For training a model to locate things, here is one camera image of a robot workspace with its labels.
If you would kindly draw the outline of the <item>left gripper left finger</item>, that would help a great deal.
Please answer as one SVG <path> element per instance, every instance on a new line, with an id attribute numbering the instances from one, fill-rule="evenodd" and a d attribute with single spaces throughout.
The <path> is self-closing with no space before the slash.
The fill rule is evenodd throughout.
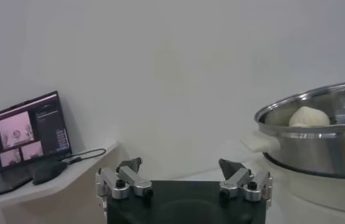
<path id="1" fill-rule="evenodd" d="M 140 157 L 122 161 L 113 170 L 104 167 L 96 172 L 96 195 L 99 198 L 111 196 L 115 200 L 123 200 L 129 197 L 130 190 L 138 197 L 152 197 L 152 182 L 138 174 L 142 164 Z"/>

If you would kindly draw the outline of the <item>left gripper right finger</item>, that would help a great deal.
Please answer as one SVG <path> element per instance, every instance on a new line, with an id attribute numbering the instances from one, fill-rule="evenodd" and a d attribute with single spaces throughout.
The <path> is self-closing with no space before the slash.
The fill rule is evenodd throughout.
<path id="1" fill-rule="evenodd" d="M 242 163 L 219 159 L 218 165 L 223 172 L 224 181 L 220 182 L 220 199 L 229 201 L 242 196 L 246 201 L 271 201 L 273 177 L 268 171 L 253 173 Z"/>

